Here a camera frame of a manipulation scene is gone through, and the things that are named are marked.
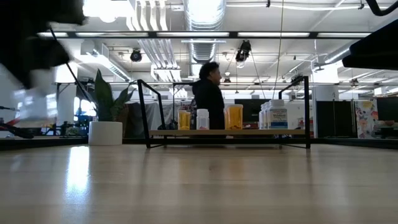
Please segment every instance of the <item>air duct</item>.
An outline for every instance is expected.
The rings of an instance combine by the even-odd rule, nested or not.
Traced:
[[[226,0],[184,0],[183,3],[187,30],[221,30],[225,15]],[[213,61],[216,55],[216,47],[216,44],[190,44],[191,63]]]

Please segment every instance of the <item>ceiling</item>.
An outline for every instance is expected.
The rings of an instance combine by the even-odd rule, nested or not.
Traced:
[[[381,6],[389,6],[396,0],[378,0]],[[335,11],[302,11],[283,10],[278,7],[247,7],[266,1],[254,0],[227,0],[226,14],[223,22],[225,31],[327,31],[327,32],[372,32],[388,24],[398,17],[398,10],[384,17],[377,17],[370,9],[362,10],[335,10]],[[298,7],[334,7],[340,0],[287,0],[285,5]],[[346,0],[339,7],[358,6],[360,0]],[[282,1],[272,0],[271,4],[281,5]],[[183,6],[182,0],[168,0],[166,20],[169,30],[185,30],[183,11],[175,10]],[[86,25],[81,27],[56,26],[57,30],[74,29],[77,31],[128,31],[126,18],[119,17],[112,23],[105,23],[98,17],[89,18]],[[226,43],[218,44],[216,61],[220,63],[222,74],[230,72],[232,82],[254,82],[261,80],[281,82],[289,79],[294,73],[291,69],[303,62],[303,60],[317,60],[317,55],[325,55],[335,51],[352,40],[282,40],[279,39],[252,39],[252,56],[246,61],[244,68],[236,68],[234,54],[242,40],[226,39]],[[151,62],[143,55],[139,63],[129,59],[133,48],[140,48],[137,39],[96,39],[97,44],[105,44],[109,48],[110,57],[118,66],[125,69],[133,79],[142,78],[147,82],[153,82],[149,75]],[[178,65],[181,68],[182,78],[188,77],[189,54],[188,45],[181,43],[181,39],[172,39],[172,48]],[[311,73],[311,69],[304,69],[304,73]],[[363,69],[338,69],[339,81],[347,81],[357,75],[369,72]],[[364,82],[377,82],[388,78],[398,78],[398,73],[383,71],[370,75]]]

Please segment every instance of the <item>computer monitor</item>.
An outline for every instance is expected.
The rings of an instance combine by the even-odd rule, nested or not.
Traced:
[[[398,97],[380,97],[377,99],[377,112],[380,121],[398,122]]]
[[[243,122],[252,123],[259,121],[261,105],[268,101],[263,99],[235,100],[235,104],[243,105]]]

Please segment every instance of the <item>bottle label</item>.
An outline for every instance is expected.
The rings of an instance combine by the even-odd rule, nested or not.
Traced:
[[[287,111],[286,110],[270,110],[270,128],[287,128]]]

